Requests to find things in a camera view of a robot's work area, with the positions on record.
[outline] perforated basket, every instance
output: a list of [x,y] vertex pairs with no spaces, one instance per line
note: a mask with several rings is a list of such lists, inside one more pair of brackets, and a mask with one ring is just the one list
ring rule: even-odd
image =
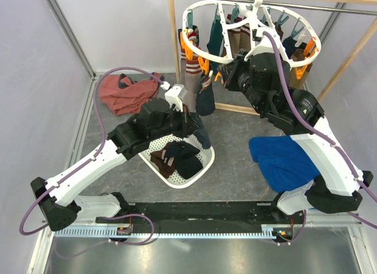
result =
[[213,147],[210,147],[209,149],[203,149],[199,141],[196,139],[196,137],[192,134],[189,138],[184,138],[184,141],[187,143],[192,144],[193,146],[197,147],[200,152],[196,155],[196,157],[200,160],[200,162],[203,165],[203,169],[201,169],[198,173],[196,173],[193,177],[189,179],[182,178],[177,171],[174,171],[174,173],[167,179],[164,178],[158,171],[157,166],[151,162],[151,153],[157,150],[161,150],[164,148],[164,146],[171,141],[181,141],[182,138],[175,137],[172,134],[169,136],[165,136],[162,138],[159,138],[158,140],[154,140],[150,143],[149,149],[145,150],[142,153],[139,153],[139,156],[141,159],[143,159],[149,167],[164,181],[168,186],[173,187],[175,189],[183,189],[185,187],[188,187],[195,183],[208,169],[211,167],[213,161],[214,161],[214,150]]

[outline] blue towel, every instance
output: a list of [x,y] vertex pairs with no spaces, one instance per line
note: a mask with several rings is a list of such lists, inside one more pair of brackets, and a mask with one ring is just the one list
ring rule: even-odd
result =
[[278,193],[301,187],[320,174],[305,151],[289,136],[254,137],[249,147],[271,189]]

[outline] metal rod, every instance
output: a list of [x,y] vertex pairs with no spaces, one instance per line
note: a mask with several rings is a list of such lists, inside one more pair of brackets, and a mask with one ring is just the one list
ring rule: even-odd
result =
[[[346,7],[346,3],[338,2],[335,5],[336,9],[344,9],[345,7]],[[335,12],[332,12],[331,15],[329,16],[328,20],[325,23],[325,26],[322,28],[322,30],[321,30],[321,32],[318,36],[319,40],[321,41],[322,44],[326,41],[327,37],[329,36],[331,30],[335,26],[339,17],[340,17],[340,13],[335,13]]]
[[[254,2],[254,0],[222,0],[222,1],[234,1],[234,2],[240,2],[240,3],[252,3],[252,2]],[[266,2],[266,1],[263,1],[263,4],[271,5],[271,6],[296,8],[296,9],[307,9],[307,10],[314,10],[314,11],[325,11],[325,12],[335,12],[335,13],[377,16],[377,12],[373,12],[373,11],[337,9],[337,8],[295,5],[295,4],[275,3],[275,2]]]
[[46,0],[47,4],[50,7],[50,10],[56,17],[60,27],[62,28],[65,36],[67,37],[68,41],[72,45],[72,48],[78,55],[81,63],[83,64],[86,72],[90,77],[95,77],[95,71],[93,70],[87,56],[85,55],[84,51],[82,50],[80,43],[78,42],[70,24],[68,23],[62,9],[60,8],[57,0]]

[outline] gray floor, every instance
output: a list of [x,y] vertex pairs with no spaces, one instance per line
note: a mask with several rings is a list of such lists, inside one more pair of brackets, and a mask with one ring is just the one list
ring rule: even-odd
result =
[[[58,238],[74,255],[104,239]],[[46,274],[360,274],[346,229],[305,229],[291,246],[252,239],[160,239],[145,246],[105,244],[74,259],[51,254]]]
[[[142,80],[143,75],[130,75]],[[166,80],[175,83],[175,74],[165,74]],[[250,106],[241,93],[232,93],[214,84],[216,102]],[[116,117],[101,102],[100,114],[107,132],[125,122],[129,115]],[[253,162],[248,142],[255,136],[278,136],[280,130],[259,117],[216,110],[203,117],[216,158],[208,172],[192,186],[185,189],[168,187],[143,162],[139,156],[118,166],[83,191],[83,195],[121,192],[129,202],[171,202],[171,201],[216,201],[216,200],[272,200],[272,191]],[[82,156],[88,154],[101,141],[100,126],[92,110],[85,136]]]

